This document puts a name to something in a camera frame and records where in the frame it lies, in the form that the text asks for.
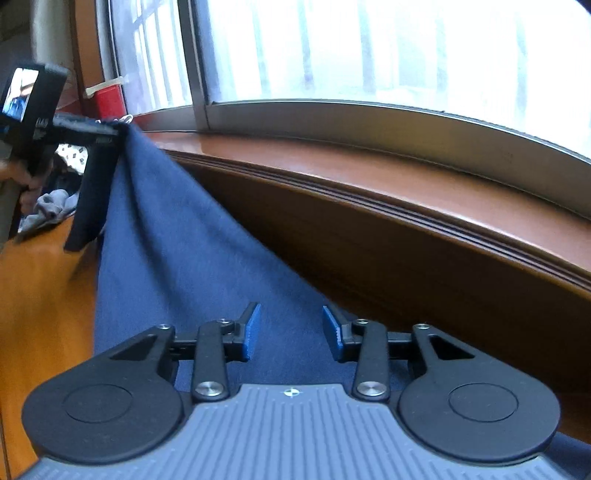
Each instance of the black device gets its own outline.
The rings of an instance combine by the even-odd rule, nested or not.
[[[155,326],[37,387],[22,423],[40,461],[22,479],[568,479],[544,456],[556,396],[431,325],[389,332],[325,306],[340,384],[250,385],[226,363],[253,356],[261,306],[176,334]],[[390,386],[390,362],[412,381]],[[174,388],[193,360],[188,393]]]
[[[26,161],[33,176],[48,167],[59,144],[87,147],[98,161],[118,158],[121,143],[115,123],[56,113],[67,75],[60,66],[19,63],[4,87],[0,140],[12,147],[11,156]],[[21,217],[17,200],[18,193],[9,199],[16,206],[10,236],[16,234]]]

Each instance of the orange wooden surface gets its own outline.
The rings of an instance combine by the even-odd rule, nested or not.
[[[0,254],[0,408],[12,477],[36,459],[21,424],[28,393],[92,354],[95,249],[63,251],[71,224]]]

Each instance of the blue fabric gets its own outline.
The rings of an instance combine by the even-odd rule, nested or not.
[[[326,299],[254,239],[181,167],[137,129],[112,183],[98,278],[95,352],[159,323],[195,332],[262,304],[253,358],[228,365],[239,384],[339,382],[355,364],[335,362],[322,327]],[[188,390],[190,362],[177,388]],[[392,362],[392,387],[409,381]],[[591,470],[591,447],[557,435],[551,458],[576,478]]]

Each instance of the device screen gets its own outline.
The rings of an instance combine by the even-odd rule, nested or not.
[[[22,122],[37,75],[39,75],[38,70],[22,68],[14,70],[2,113]]]

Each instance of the metal window frame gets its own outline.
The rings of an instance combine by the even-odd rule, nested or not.
[[[522,132],[403,106],[322,100],[209,102],[206,79],[215,88],[215,78],[206,75],[202,58],[212,53],[202,50],[209,33],[207,22],[196,15],[207,0],[177,1],[193,106],[138,115],[144,130],[301,138],[387,151],[491,179],[591,218],[591,161]]]

